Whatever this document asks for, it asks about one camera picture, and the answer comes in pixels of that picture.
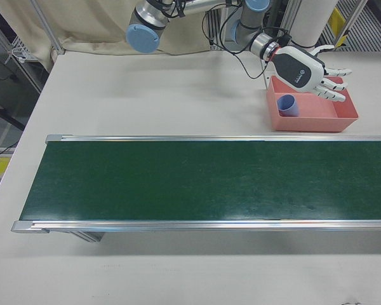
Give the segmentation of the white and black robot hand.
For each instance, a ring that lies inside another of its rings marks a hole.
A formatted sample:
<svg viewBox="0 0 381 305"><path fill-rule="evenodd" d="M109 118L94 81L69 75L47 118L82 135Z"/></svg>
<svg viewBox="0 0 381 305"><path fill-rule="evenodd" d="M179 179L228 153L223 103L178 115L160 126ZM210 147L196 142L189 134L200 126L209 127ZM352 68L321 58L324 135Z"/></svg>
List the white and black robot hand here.
<svg viewBox="0 0 381 305"><path fill-rule="evenodd" d="M343 77L352 73L350 69L331 69L317 58L321 51L330 51L332 45L323 45L308 52L295 46L278 48L271 56L276 77L300 93L313 93L318 97L344 102L341 93L347 88L347 83L336 83L329 77Z"/></svg>

